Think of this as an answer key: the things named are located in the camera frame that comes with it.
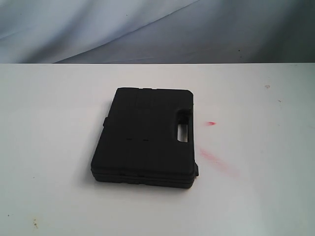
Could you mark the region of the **grey backdrop cloth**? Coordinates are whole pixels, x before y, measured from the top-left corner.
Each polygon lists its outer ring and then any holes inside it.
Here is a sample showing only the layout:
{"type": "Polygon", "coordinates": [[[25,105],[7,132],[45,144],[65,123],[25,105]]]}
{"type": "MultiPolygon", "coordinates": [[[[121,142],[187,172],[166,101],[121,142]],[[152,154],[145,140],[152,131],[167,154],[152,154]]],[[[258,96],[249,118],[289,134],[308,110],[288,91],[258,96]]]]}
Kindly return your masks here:
{"type": "Polygon", "coordinates": [[[312,0],[3,0],[2,63],[314,62],[312,0]]]}

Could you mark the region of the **black plastic tool case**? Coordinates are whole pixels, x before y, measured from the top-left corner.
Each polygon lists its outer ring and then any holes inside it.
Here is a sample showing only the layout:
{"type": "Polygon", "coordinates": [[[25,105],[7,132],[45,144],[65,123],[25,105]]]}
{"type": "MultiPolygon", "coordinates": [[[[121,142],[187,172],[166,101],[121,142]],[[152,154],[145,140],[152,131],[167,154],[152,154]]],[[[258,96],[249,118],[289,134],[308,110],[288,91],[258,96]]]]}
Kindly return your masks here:
{"type": "Polygon", "coordinates": [[[118,88],[91,161],[93,177],[190,188],[199,175],[193,105],[185,89],[118,88]]]}

